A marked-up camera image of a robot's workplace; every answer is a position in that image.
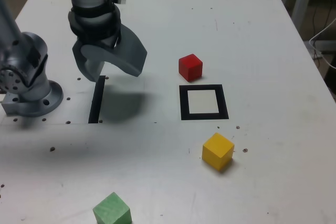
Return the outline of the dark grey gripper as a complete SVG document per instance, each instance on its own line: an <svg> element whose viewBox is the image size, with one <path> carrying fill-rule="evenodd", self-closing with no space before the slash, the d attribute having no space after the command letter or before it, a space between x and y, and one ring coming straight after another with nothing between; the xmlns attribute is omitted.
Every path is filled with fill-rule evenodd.
<svg viewBox="0 0 336 224"><path fill-rule="evenodd" d="M73 55L78 69L89 81L98 81L104 62L134 77L142 73L147 51L125 25L121 25L120 34L81 34L78 40L72 48Z"/></svg>

